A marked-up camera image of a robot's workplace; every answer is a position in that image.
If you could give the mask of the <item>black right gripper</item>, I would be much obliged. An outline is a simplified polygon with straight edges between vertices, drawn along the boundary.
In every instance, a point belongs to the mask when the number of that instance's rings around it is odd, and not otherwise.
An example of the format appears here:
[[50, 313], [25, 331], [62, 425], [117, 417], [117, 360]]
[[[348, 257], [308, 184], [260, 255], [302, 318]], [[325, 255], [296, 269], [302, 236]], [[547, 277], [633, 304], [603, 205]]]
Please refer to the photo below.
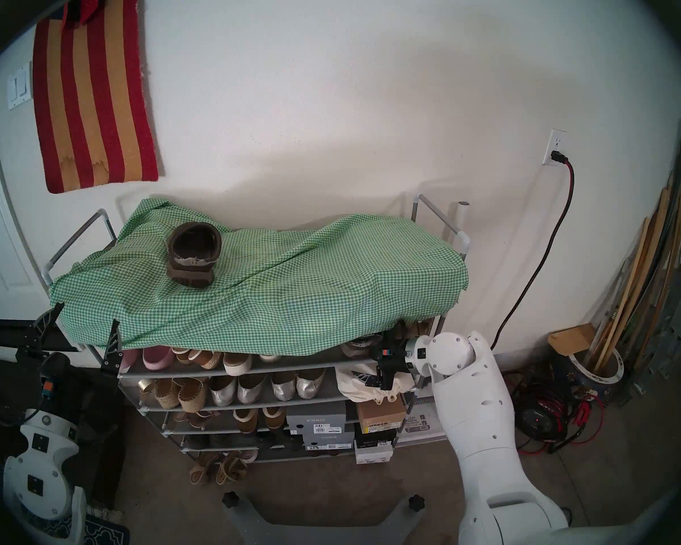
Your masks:
[[408, 327], [405, 321], [398, 321], [394, 325], [394, 339], [382, 339], [373, 348], [373, 360], [377, 367], [376, 387], [378, 389], [392, 389], [397, 373], [409, 373], [413, 365], [412, 359], [415, 340], [409, 339]]

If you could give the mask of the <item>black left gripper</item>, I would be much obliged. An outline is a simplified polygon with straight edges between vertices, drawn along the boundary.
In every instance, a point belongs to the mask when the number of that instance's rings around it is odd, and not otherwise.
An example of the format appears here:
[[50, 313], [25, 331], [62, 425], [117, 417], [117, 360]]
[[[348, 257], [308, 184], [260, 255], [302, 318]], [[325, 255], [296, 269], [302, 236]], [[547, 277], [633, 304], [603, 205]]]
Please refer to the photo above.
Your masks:
[[101, 358], [100, 368], [72, 365], [66, 354], [42, 351], [46, 340], [64, 339], [59, 316], [64, 303], [57, 303], [36, 318], [25, 331], [25, 345], [18, 348], [19, 364], [35, 366], [43, 401], [42, 408], [80, 408], [97, 392], [111, 392], [117, 388], [117, 376], [123, 361], [120, 322], [113, 320]]

